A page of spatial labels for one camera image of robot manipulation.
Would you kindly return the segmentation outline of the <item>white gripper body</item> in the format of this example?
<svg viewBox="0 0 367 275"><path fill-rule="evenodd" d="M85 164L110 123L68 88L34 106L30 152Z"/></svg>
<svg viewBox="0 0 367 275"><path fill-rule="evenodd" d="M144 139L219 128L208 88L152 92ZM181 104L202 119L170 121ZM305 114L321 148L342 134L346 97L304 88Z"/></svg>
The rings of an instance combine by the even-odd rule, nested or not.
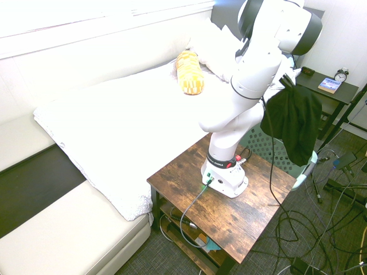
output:
<svg viewBox="0 0 367 275"><path fill-rule="evenodd" d="M280 80L284 75L287 75L293 83L296 83L296 78L300 73L301 69L294 69L292 61L283 54L280 67L278 69L278 80Z"/></svg>

